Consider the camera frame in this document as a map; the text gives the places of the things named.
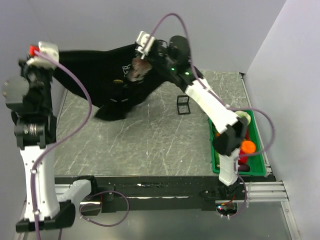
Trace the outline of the black printed t-shirt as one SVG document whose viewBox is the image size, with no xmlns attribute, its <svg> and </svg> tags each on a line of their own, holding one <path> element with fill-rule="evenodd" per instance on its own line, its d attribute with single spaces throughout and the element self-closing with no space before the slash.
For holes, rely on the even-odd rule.
<svg viewBox="0 0 320 240">
<path fill-rule="evenodd" d="M 98 107 L 95 118 L 118 121 L 168 79 L 136 58 L 136 45 L 112 50 L 61 50 L 59 62 L 84 85 L 91 102 Z"/>
</svg>

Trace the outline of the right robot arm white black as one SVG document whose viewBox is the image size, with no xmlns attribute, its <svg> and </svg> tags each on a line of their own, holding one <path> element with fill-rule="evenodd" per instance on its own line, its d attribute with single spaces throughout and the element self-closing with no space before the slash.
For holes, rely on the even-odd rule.
<svg viewBox="0 0 320 240">
<path fill-rule="evenodd" d="M 163 46 L 161 40 L 148 35 L 139 45 L 142 56 L 152 67 L 193 99 L 213 123 L 219 135 L 212 145 L 221 156 L 219 180 L 222 184 L 218 187 L 218 193 L 223 199 L 230 199 L 236 193 L 236 161 L 247 131 L 247 118 L 228 109 L 215 95 L 194 67 L 185 37 L 173 36 L 170 44 Z"/>
</svg>

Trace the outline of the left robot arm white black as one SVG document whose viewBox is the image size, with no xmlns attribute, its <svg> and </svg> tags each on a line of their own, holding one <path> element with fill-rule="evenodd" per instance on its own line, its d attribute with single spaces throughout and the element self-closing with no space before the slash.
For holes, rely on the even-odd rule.
<svg viewBox="0 0 320 240">
<path fill-rule="evenodd" d="M 58 196 L 55 187 L 54 147 L 57 145 L 57 118 L 53 114 L 52 67 L 32 66 L 18 61 L 20 75 L 2 86 L 5 104 L 11 111 L 16 144 L 24 164 L 26 209 L 15 225 L 18 233 L 69 228 L 76 219 L 81 201 L 99 195 L 96 178 L 80 176 Z"/>
</svg>

